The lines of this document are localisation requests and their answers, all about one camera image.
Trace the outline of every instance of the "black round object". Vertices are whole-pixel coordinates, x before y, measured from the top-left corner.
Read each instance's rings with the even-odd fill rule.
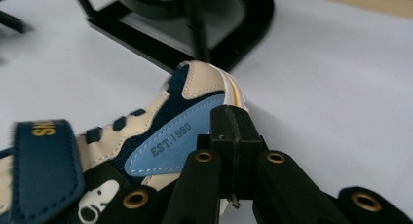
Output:
[[[173,19],[182,16],[185,13],[184,0],[120,1],[132,11],[149,19]]]

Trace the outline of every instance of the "blue strap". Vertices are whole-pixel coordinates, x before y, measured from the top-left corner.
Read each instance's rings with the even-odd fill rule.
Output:
[[[82,170],[67,121],[17,123],[14,143],[12,222],[43,223],[81,196]]]

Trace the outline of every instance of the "black frame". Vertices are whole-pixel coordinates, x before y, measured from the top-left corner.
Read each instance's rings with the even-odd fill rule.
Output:
[[[131,12],[120,1],[115,1],[97,11],[89,0],[79,0],[88,15],[92,28],[169,73],[172,73],[180,62],[191,59],[211,62],[223,70],[230,71],[262,39],[272,22],[275,11],[274,0],[242,1],[246,6],[244,21],[214,48],[208,49],[203,46],[206,38],[202,27],[192,31],[197,57],[191,57],[119,21],[121,17]]]

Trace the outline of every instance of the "table surface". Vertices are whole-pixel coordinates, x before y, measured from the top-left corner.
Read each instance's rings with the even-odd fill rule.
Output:
[[[413,20],[276,2],[270,31],[231,72],[259,133],[328,194],[366,187],[413,218]],[[146,106],[169,76],[91,29],[76,0],[4,0],[0,10],[30,25],[23,35],[0,27],[2,149],[14,122],[64,118],[81,133]],[[253,223],[242,205],[221,223]]]

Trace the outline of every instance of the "light blue patch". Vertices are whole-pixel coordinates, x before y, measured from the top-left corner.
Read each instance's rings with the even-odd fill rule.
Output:
[[[188,154],[197,148],[198,134],[209,132],[210,110],[223,102],[224,94],[214,95],[173,118],[134,150],[125,172],[138,177],[181,172]]]

